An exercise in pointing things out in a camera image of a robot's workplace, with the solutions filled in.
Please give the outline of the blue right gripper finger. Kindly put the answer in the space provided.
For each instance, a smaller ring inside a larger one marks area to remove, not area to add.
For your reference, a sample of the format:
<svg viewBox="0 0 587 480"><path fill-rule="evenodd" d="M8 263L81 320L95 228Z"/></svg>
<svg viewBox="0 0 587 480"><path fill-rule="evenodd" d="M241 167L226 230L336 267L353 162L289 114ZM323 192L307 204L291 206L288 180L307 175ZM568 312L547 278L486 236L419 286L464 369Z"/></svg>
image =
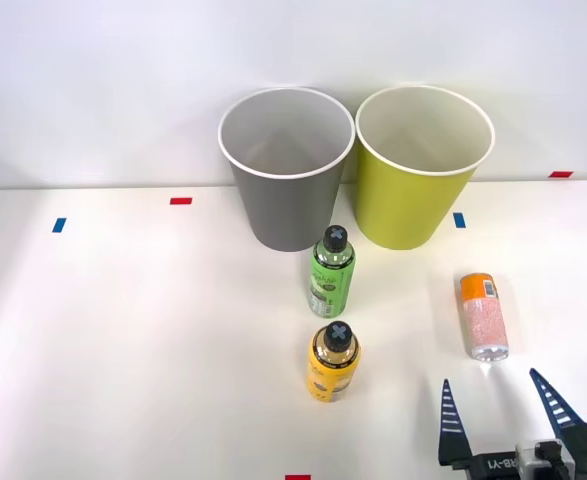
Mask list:
<svg viewBox="0 0 587 480"><path fill-rule="evenodd" d="M531 368L529 374L555 437L563 442L575 461L575 478L587 479L587 423L536 369Z"/></svg>
<svg viewBox="0 0 587 480"><path fill-rule="evenodd" d="M467 470L472 457L449 380L445 379L441 393L438 462L453 470Z"/></svg>

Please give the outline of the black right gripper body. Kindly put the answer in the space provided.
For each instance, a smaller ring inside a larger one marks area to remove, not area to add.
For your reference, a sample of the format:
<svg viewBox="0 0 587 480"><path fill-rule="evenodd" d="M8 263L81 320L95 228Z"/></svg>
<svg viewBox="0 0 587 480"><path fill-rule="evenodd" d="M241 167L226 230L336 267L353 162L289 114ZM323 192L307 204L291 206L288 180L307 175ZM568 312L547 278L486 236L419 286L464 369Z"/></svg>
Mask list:
<svg viewBox="0 0 587 480"><path fill-rule="evenodd" d="M468 479L575 479L575 465L561 458L540 459L535 455L518 456L515 452L475 455L454 462L453 470L464 470Z"/></svg>

